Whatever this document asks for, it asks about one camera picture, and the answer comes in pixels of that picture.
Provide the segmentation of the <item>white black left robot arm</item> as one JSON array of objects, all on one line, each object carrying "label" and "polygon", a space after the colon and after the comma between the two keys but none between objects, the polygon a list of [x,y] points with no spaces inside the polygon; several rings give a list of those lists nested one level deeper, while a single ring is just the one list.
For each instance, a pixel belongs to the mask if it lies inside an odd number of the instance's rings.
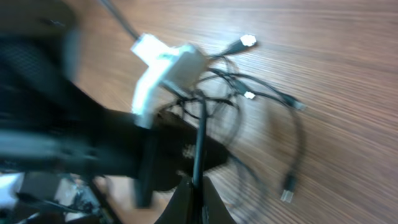
[{"label": "white black left robot arm", "polygon": [[143,35],[132,51],[148,64],[132,111],[109,110],[67,75],[66,44],[76,18],[64,2],[1,2],[1,165],[24,171],[121,175],[175,187],[225,162],[227,148],[172,113],[155,110],[163,85],[184,100],[207,59],[194,45],[172,48]]}]

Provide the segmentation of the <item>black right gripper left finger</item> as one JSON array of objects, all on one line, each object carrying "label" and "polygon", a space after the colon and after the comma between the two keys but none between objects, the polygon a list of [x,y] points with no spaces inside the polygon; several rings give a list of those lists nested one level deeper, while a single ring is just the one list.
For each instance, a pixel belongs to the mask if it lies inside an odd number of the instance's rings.
[{"label": "black right gripper left finger", "polygon": [[192,213],[193,187],[191,178],[184,177],[155,224],[187,224]]}]

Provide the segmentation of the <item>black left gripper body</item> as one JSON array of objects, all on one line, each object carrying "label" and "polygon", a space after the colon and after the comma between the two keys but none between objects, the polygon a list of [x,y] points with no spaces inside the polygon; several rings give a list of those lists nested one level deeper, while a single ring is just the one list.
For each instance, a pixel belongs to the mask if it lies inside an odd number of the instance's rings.
[{"label": "black left gripper body", "polygon": [[131,113],[102,109],[93,115],[93,172],[134,179],[137,207],[150,207],[155,191],[168,191],[193,174],[197,129],[171,112],[161,112],[150,129],[135,124]]}]

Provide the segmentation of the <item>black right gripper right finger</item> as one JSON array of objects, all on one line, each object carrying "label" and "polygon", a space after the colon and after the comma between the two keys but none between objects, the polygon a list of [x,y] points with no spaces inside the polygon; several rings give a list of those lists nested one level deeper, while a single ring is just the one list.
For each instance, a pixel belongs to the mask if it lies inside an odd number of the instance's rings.
[{"label": "black right gripper right finger", "polygon": [[203,178],[202,210],[204,224],[236,224],[209,177]]}]

